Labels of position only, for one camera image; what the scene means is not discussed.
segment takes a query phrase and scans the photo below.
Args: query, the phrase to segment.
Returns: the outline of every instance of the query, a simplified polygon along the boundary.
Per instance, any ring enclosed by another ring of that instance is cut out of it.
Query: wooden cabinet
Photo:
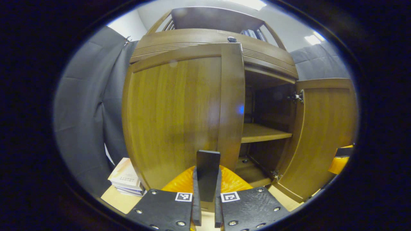
[[[207,21],[207,15],[214,18]],[[237,24],[227,27],[232,17]],[[238,34],[261,26],[278,47]],[[237,42],[228,43],[229,36]],[[174,9],[139,41],[130,63],[123,130],[148,189],[161,189],[195,165],[203,149],[221,152],[221,165],[252,186],[272,183],[301,202],[332,177],[327,169],[336,148],[353,142],[351,81],[298,82],[281,40],[252,16],[213,7]],[[287,99],[300,90],[304,103]]]

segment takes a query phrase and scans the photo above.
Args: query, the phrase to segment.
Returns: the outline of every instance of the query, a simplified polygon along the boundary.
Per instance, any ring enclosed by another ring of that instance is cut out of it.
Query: dark gray curtain
[[[336,48],[328,42],[304,47],[290,54],[296,63],[299,81],[327,78],[351,79]]]
[[[104,27],[74,55],[54,101],[54,131],[60,153],[79,183],[94,196],[110,186],[113,165],[127,157],[121,97],[128,61],[137,42]]]

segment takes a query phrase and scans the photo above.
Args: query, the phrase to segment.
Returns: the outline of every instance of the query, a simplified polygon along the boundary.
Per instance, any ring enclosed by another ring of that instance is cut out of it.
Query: cabinet knob
[[[228,37],[227,40],[228,40],[229,42],[237,42],[237,39],[234,38],[234,37]]]

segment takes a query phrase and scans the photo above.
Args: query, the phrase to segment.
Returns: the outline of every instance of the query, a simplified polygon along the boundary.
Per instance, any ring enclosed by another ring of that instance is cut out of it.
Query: stack of books
[[[259,29],[258,30],[242,30],[240,34],[267,42],[266,37],[264,37],[263,33]]]
[[[121,159],[108,180],[122,194],[143,196],[146,193],[129,158]]]

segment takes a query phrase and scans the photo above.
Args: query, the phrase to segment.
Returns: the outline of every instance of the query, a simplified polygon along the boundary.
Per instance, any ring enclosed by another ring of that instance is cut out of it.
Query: open cabinet door
[[[328,171],[337,148],[354,140],[358,110],[350,79],[296,82],[304,102],[297,102],[293,137],[273,185],[297,202],[305,201],[332,177]]]
[[[122,123],[129,157],[146,189],[161,189],[196,165],[198,150],[219,151],[234,170],[244,118],[240,43],[190,46],[129,67]]]

